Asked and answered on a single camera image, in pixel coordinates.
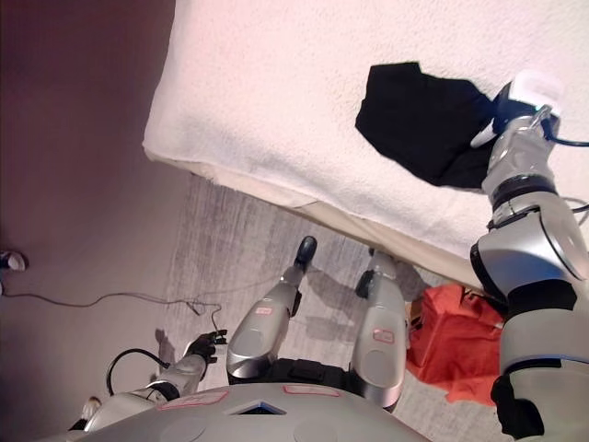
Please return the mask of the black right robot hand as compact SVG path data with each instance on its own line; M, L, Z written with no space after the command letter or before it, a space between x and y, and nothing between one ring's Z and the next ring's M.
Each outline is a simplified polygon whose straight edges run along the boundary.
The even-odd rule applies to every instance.
M501 134L507 124L517 118L533 116L543 106L550 106L551 122L560 126L564 85L555 76L525 69L505 85L493 100L493 113L489 124L470 141L479 148Z

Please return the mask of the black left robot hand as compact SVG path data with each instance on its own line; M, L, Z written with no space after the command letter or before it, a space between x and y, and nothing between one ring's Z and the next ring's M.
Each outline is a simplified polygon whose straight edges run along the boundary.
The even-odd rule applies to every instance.
M201 334L188 345L184 355L199 355L206 365L214 364L217 362L216 347L227 344L226 335L225 329Z

